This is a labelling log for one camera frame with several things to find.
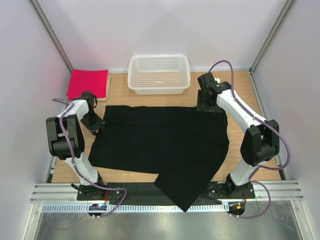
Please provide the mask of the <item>black t-shirt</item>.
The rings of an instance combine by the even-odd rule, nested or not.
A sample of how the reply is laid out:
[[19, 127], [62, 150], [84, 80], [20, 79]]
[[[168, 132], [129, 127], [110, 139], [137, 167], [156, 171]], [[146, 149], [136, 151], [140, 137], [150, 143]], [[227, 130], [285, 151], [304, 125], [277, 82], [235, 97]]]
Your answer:
[[92, 144], [92, 166], [157, 174], [155, 186], [187, 211], [223, 164], [225, 111], [195, 107], [108, 105], [105, 130]]

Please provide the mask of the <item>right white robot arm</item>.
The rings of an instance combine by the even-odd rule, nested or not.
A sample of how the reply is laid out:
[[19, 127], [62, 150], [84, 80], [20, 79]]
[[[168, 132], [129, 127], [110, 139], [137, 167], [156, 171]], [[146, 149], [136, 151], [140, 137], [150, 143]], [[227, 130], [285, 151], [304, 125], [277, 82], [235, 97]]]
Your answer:
[[252, 110], [232, 90], [228, 82], [219, 82], [211, 72], [197, 78], [200, 89], [197, 94], [198, 112], [218, 113], [225, 111], [235, 120], [244, 133], [240, 146], [241, 160], [236, 168], [226, 177], [226, 194], [237, 198], [248, 187], [250, 179], [266, 162], [279, 153], [280, 139], [265, 124], [276, 131], [279, 124], [275, 120], [262, 118]]

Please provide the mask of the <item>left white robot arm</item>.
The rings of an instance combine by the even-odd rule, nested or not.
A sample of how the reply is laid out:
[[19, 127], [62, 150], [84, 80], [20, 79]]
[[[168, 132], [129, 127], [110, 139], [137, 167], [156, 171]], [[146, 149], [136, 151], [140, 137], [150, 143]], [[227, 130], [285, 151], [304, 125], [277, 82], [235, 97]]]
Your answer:
[[65, 104], [65, 110], [45, 121], [49, 152], [66, 162], [79, 178], [79, 186], [71, 185], [78, 191], [79, 198], [101, 199], [106, 193], [102, 189], [103, 179], [85, 154], [85, 139], [80, 126], [83, 124], [94, 136], [105, 130], [105, 121], [95, 113], [97, 97], [85, 91], [73, 100], [52, 100]]

